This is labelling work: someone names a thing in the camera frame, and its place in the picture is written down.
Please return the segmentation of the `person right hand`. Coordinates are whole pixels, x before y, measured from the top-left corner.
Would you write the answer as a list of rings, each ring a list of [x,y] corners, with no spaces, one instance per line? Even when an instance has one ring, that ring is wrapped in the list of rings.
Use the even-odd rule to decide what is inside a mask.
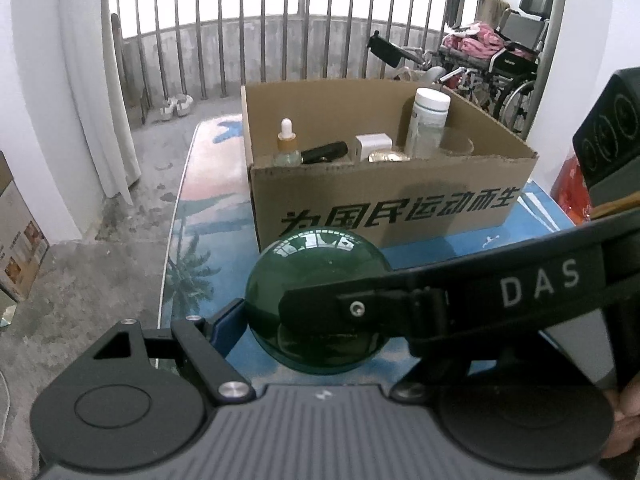
[[[621,393],[613,389],[603,391],[614,412],[614,427],[602,453],[606,460],[629,452],[639,439],[639,391],[639,376]]]

